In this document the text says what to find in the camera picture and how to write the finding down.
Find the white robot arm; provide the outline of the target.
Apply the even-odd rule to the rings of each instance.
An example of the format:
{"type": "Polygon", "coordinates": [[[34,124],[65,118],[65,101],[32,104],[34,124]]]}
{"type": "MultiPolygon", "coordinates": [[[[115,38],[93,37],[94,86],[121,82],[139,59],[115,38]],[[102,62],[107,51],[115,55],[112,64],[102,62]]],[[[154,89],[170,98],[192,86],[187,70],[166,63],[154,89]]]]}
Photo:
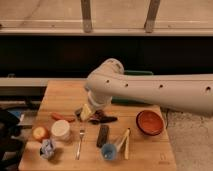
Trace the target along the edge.
{"type": "Polygon", "coordinates": [[[213,74],[193,75],[125,75],[122,63],[105,60],[86,79],[88,114],[103,110],[113,97],[142,101],[173,110],[213,114],[213,74]]]}

